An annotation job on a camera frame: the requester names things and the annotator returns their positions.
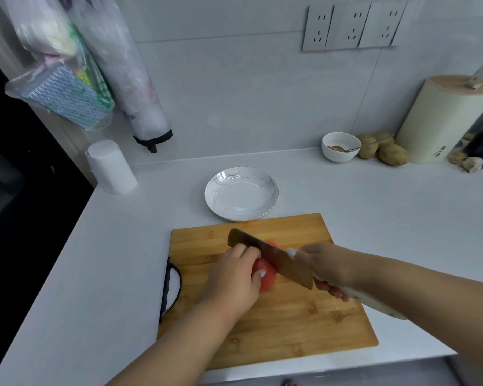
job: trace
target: marble pattern plate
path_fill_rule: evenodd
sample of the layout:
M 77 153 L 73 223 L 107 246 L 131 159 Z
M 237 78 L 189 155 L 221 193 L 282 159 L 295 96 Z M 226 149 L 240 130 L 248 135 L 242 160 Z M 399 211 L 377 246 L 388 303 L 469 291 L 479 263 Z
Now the marble pattern plate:
M 207 206 L 232 222 L 250 221 L 268 213 L 277 202 L 275 180 L 263 171 L 234 167 L 213 176 L 206 185 Z

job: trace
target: wooden cutting board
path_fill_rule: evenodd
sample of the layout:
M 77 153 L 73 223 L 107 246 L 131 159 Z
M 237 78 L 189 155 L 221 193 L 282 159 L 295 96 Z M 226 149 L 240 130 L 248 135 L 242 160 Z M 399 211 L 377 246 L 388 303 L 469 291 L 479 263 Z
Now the wooden cutting board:
M 169 257 L 181 271 L 179 299 L 163 316 L 161 337 L 201 297 L 213 263 L 229 248 L 227 235 L 238 227 L 281 248 L 333 242 L 320 214 L 262 219 L 172 231 Z M 274 287 L 234 326 L 208 370 L 376 346 L 378 340 L 363 307 L 327 292 L 308 290 L 277 276 Z

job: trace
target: knife blade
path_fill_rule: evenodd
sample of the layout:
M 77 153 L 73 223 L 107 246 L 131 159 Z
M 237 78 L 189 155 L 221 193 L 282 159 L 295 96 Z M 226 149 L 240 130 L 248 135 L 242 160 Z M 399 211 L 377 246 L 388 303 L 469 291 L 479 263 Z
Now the knife blade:
M 236 244 L 255 246 L 261 251 L 261 257 L 270 262 L 278 274 L 309 290 L 313 288 L 313 274 L 311 271 L 307 267 L 294 262 L 283 249 L 272 246 L 258 237 L 237 228 L 231 229 L 227 237 L 227 245 L 233 247 Z

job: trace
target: hand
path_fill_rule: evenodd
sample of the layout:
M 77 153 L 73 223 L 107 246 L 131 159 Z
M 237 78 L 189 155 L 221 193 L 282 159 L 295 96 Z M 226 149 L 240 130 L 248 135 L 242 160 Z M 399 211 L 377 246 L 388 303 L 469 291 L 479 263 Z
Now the hand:
M 373 257 L 378 256 L 326 242 L 301 246 L 293 259 L 311 269 L 319 290 L 328 291 L 332 296 L 347 302 L 349 296 L 338 286 L 357 287 L 363 264 L 367 265 L 367 261 Z
M 211 269 L 202 303 L 213 306 L 234 325 L 258 299 L 262 271 L 252 274 L 252 265 L 259 257 L 258 248 L 243 244 L 225 252 Z

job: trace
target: white countertop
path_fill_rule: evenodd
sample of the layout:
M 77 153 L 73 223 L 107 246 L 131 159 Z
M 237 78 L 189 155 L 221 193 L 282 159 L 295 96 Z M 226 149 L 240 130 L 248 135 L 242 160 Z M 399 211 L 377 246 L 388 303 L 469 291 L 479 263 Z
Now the white countertop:
M 320 212 L 336 244 L 483 281 L 483 170 L 391 168 L 320 149 L 136 165 L 124 196 L 93 193 L 0 365 L 0 386 L 103 385 L 156 338 L 170 232 L 222 223 L 204 187 L 260 168 L 279 199 L 265 218 Z M 366 307 L 380 345 L 207 372 L 203 383 L 450 355 L 410 321 Z

